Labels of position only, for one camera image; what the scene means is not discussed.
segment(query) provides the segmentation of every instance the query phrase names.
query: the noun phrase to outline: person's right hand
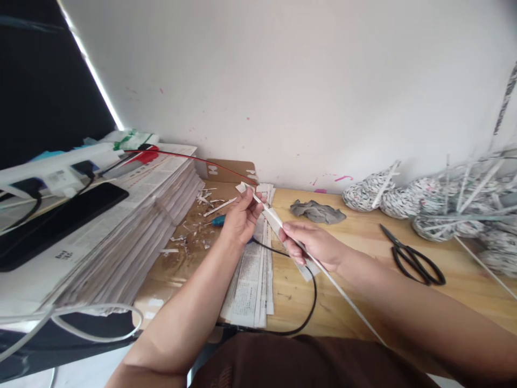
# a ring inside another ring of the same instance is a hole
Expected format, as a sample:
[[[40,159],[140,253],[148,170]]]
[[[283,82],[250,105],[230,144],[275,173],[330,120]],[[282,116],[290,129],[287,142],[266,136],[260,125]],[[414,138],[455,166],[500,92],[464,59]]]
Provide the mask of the person's right hand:
[[[305,253],[293,241],[298,240],[331,272],[336,272],[344,257],[355,252],[327,231],[306,221],[285,222],[279,237],[281,242],[287,241],[287,249],[295,262],[305,265]]]

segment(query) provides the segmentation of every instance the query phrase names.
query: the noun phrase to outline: blue screwdriver handle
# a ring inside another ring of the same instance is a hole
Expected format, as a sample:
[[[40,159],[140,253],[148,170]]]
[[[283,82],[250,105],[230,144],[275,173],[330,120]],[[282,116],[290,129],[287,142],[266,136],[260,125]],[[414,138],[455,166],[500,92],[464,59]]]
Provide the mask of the blue screwdriver handle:
[[[212,220],[212,226],[223,226],[225,224],[226,214],[215,217]]]

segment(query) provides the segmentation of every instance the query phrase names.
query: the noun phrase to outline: red wire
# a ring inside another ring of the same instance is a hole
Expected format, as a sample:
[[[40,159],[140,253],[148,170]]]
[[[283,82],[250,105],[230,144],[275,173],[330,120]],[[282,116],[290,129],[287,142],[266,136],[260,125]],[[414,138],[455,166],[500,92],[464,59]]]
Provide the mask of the red wire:
[[[233,173],[235,175],[240,176],[241,178],[247,179],[248,181],[250,181],[255,186],[258,185],[253,179],[248,178],[246,175],[241,175],[238,172],[235,172],[233,170],[230,170],[229,168],[221,166],[220,164],[217,164],[217,163],[214,163],[214,162],[209,162],[209,161],[206,161],[204,159],[197,158],[195,156],[170,153],[170,152],[167,152],[167,151],[154,151],[154,150],[124,150],[124,152],[127,152],[127,153],[155,152],[155,153],[159,153],[159,154],[166,154],[166,155],[173,155],[173,156],[184,157],[184,158],[187,158],[187,159],[194,159],[194,160],[197,160],[199,162],[204,162],[206,164],[211,164],[211,165],[217,166],[219,168],[222,168],[223,170],[229,171],[229,172],[231,172],[231,173]]]

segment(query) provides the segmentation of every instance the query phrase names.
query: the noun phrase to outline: crumpled gray paper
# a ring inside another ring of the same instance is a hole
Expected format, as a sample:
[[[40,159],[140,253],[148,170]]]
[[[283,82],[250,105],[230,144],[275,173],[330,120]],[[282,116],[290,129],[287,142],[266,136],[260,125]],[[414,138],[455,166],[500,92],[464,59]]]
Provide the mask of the crumpled gray paper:
[[[339,209],[328,205],[320,205],[315,200],[300,203],[299,199],[291,205],[291,213],[296,217],[306,216],[315,223],[326,223],[327,225],[337,224],[346,218]]]

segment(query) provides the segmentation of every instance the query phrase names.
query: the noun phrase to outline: black scissors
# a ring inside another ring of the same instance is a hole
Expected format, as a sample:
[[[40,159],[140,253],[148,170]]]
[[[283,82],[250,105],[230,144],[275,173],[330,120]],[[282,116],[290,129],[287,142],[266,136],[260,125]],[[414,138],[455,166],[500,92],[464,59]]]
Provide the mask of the black scissors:
[[[392,253],[393,258],[395,259],[395,262],[397,264],[397,267],[402,271],[404,275],[406,275],[408,278],[411,278],[419,283],[425,284],[426,286],[430,286],[431,283],[436,284],[438,286],[444,285],[445,282],[445,276],[443,275],[442,271],[438,268],[436,264],[434,264],[429,258],[424,256],[419,251],[411,248],[410,246],[404,245],[400,241],[398,241],[395,236],[392,235],[392,233],[387,230],[383,225],[381,225],[382,231],[385,233],[386,236],[392,241]],[[420,257],[422,260],[424,260],[427,264],[431,266],[433,271],[438,275],[438,279],[434,278],[420,263],[418,257]],[[406,263],[408,263],[424,280],[423,282],[414,278],[413,275],[411,275],[402,265],[400,258],[402,258]]]

